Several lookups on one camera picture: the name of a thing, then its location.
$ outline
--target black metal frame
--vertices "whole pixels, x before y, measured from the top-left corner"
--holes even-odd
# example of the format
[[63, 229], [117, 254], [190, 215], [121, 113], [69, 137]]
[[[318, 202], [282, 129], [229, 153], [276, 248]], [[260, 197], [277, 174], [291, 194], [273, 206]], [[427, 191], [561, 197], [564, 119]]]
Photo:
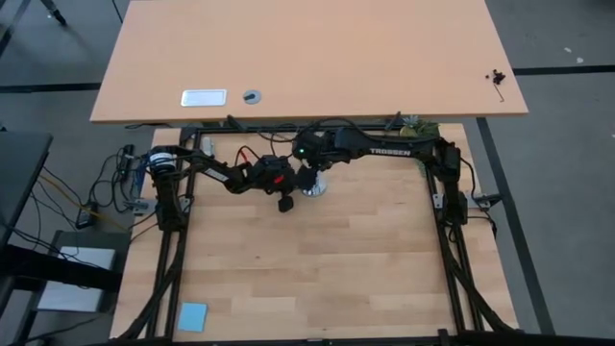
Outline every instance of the black metal frame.
[[[321, 126], [322, 129], [334, 129], [338, 126], [330, 125], [330, 126]], [[383, 130], [398, 130], [400, 128], [399, 125], [394, 125], [392, 128], [390, 126], [386, 126], [385, 124], [373, 124], [373, 125], [359, 125], [361, 130], [363, 131], [383, 131]], [[221, 127], [211, 127], [211, 128], [186, 128], [182, 130], [180, 145], [186, 146], [187, 141], [192, 138], [193, 139], [193, 147], [200, 147], [201, 138], [204, 135], [213, 135], [213, 134], [240, 134], [240, 133], [251, 133], [255, 134], [257, 132], [278, 132], [280, 129], [277, 127], [260, 127], [260, 126], [249, 126], [242, 127], [237, 129], [234, 126], [221, 126]], [[426, 178], [429, 188], [430, 199], [431, 196], [437, 193], [437, 183], [434, 179], [433, 175], [427, 170]], [[185, 195], [189, 198], [193, 196], [194, 192], [194, 184], [196, 180], [196, 173], [191, 173], [188, 176], [187, 186], [185, 190]], [[463, 238], [463, 232], [461, 227], [455, 227], [452, 229], [453, 235], [455, 237], [455, 248], [457, 252], [457, 256], [459, 258], [459, 263], [456, 262], [455, 257], [453, 256], [453, 252], [451, 250], [452, 244], [447, 238], [446, 234], [446, 226], [443, 222], [443, 218], [441, 215], [441, 211], [438, 210], [432, 202], [433, 208], [433, 216], [434, 222], [436, 224], [436, 230], [438, 235], [438, 242], [440, 245], [442, 262], [445, 270], [446, 282], [448, 287], [448, 293], [451, 302], [451, 310], [453, 314], [453, 318], [455, 321], [455, 329], [457, 334], [461, 334], [465, 331], [468, 331], [466, 328], [466, 322], [463, 316], [463, 309], [461, 305], [461, 300], [459, 298], [459, 292], [457, 288], [457, 280], [462, 283], [467, 289], [467, 284], [474, 286], [473, 278], [472, 278], [472, 270], [470, 267], [470, 261], [468, 258], [467, 249], [465, 247], [465, 241]], [[160, 281], [164, 276], [166, 271], [166, 263], [168, 259], [168, 253], [170, 251], [171, 246], [171, 232], [166, 232], [162, 236], [162, 242], [160, 244], [160, 257], [159, 263], [157, 267], [157, 282], [155, 283], [154, 290], [160, 288]], [[184, 261], [185, 254], [185, 243], [187, 239], [187, 227], [184, 230], [179, 230], [180, 240], [178, 241], [178, 248], [176, 254], [179, 254], [180, 264]], [[181, 284], [181, 270], [178, 275], [175, 276], [173, 283], [171, 285], [171, 294], [168, 303], [168, 311], [166, 314], [166, 324], [164, 328], [163, 338], [172, 339], [174, 334], [175, 320], [177, 317], [177, 305], [179, 303], [179, 291]], [[490, 309], [487, 306], [487, 309], [484, 307], [486, 303], [484, 301], [475, 301], [473, 297], [476, 297], [478, 293], [474, 289], [474, 292], [468, 292], [468, 306], [470, 308], [471, 316], [472, 316], [472, 325], [474, 327], [474, 331], [481, 332], [484, 331], [482, 317], [484, 314], [487, 314]], [[146, 337], [152, 338], [156, 337], [156, 327], [158, 325], [159, 318], [159, 309], [157, 303], [157, 307], [155, 308], [155, 313], [151, 315], [151, 319], [148, 322]], [[499, 328], [498, 325], [493, 327], [494, 330]], [[442, 338], [443, 335], [448, 335], [445, 330], [439, 331], [440, 336], [426, 336], [426, 337], [392, 337], [392, 338], [356, 338], [356, 339], [327, 339], [326, 344], [354, 344], [354, 345], [395, 345], [395, 344], [415, 344], [415, 345], [434, 345], [434, 344], [442, 344], [444, 345], [446, 342]], [[323, 340], [254, 340], [254, 341], [207, 341], [207, 342], [190, 342], [190, 343], [182, 343], [182, 344], [198, 344], [198, 345], [272, 345], [272, 344], [280, 344], [280, 345], [298, 345], [298, 344], [320, 344]]]

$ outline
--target gray floor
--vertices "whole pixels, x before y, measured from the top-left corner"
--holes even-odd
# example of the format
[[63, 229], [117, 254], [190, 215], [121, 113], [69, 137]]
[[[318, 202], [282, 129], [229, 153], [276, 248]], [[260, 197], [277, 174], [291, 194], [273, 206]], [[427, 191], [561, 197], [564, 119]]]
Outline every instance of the gray floor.
[[[4, 30], [21, 0], [0, 11]], [[117, 1], [122, 13], [127, 0]], [[0, 58], [0, 85], [100, 82], [120, 28], [110, 0], [57, 0], [70, 29], [47, 18], [33, 0]], [[514, 67], [615, 63], [615, 2], [612, 0], [487, 0]], [[489, 120], [525, 228], [529, 248], [556, 330], [560, 334], [615, 338], [615, 74], [520, 77], [529, 105], [523, 118]], [[125, 143], [143, 152], [152, 129], [88, 122], [96, 91], [1, 94], [0, 122], [11, 130], [55, 137], [47, 166], [86, 195], [104, 157]], [[465, 120], [481, 184], [496, 190], [476, 122]], [[39, 198], [42, 194], [37, 187]], [[74, 208], [58, 198], [69, 215]], [[505, 224], [494, 209], [498, 244], [521, 327], [537, 332], [523, 276]], [[128, 216], [118, 216], [129, 225]], [[42, 211], [42, 237], [67, 230]], [[33, 233], [36, 210], [28, 204], [19, 228]], [[115, 232], [97, 227], [94, 232]], [[10, 315], [23, 309], [15, 294]], [[34, 334], [65, 327], [87, 314], [43, 313]], [[0, 342], [12, 338], [14, 318], [0, 322]], [[103, 341], [104, 317], [58, 337], [58, 345]]]

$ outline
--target wooden table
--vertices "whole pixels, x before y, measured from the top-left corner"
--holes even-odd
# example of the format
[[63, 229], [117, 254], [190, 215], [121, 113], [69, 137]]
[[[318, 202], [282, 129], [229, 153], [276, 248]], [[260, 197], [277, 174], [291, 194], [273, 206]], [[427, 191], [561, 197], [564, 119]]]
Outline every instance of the wooden table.
[[[440, 130], [472, 161], [462, 125]], [[157, 130], [153, 145], [177, 144], [179, 134]], [[255, 134], [209, 137], [222, 161], [233, 162], [243, 144], [270, 150]], [[277, 144], [276, 150], [288, 147]], [[232, 195], [198, 176], [179, 301], [206, 303], [209, 314], [204, 333], [176, 331], [175, 340], [426, 336], [454, 329], [427, 182], [415, 161], [365, 157], [337, 164], [326, 177], [323, 196], [295, 192], [295, 208], [279, 213], [278, 196]], [[470, 187], [464, 166], [460, 188]], [[143, 196], [155, 196], [151, 181]], [[471, 219], [463, 232], [478, 290], [516, 325], [488, 222]], [[111, 336], [147, 301], [160, 240], [153, 229], [131, 246]], [[470, 321], [467, 307], [464, 312]]]
[[[494, 69], [507, 76], [497, 87]], [[225, 89], [226, 104], [182, 107], [187, 89]], [[244, 102], [249, 89], [259, 103]], [[484, 0], [132, 1], [91, 120], [397, 111], [528, 112]]]

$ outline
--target metal bracket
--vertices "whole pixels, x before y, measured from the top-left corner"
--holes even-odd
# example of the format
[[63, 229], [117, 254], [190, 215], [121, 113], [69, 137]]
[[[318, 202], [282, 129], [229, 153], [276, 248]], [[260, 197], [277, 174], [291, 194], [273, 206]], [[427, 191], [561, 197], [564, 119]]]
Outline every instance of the metal bracket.
[[[127, 206], [133, 207], [134, 216], [145, 216], [155, 212], [157, 204], [157, 200], [142, 198], [126, 203]], [[190, 200], [185, 197], [180, 197], [180, 206], [182, 210], [186, 210], [190, 206]]]
[[[491, 200], [485, 199], [485, 197], [488, 197], [485, 194], [475, 195], [477, 202], [479, 202], [480, 204], [480, 207], [479, 207], [479, 205], [476, 204], [474, 199], [472, 199], [470, 192], [465, 191], [463, 192], [463, 194], [465, 195], [465, 198], [468, 201], [468, 209], [489, 209], [495, 204], [495, 203], [492, 203]], [[433, 198], [433, 205], [435, 206], [435, 208], [437, 210], [441, 210], [444, 195], [442, 193], [436, 193], [432, 195], [431, 198]]]

